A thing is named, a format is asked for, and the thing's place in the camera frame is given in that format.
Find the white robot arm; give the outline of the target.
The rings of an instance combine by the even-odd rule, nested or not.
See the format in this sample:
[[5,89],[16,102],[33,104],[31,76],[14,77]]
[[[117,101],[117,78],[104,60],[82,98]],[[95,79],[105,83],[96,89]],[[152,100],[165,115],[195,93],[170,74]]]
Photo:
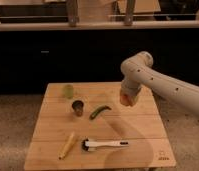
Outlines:
[[120,102],[134,106],[141,86],[145,85],[161,97],[170,100],[199,116],[199,86],[169,77],[152,69],[153,57],[142,51],[121,63],[124,79]]

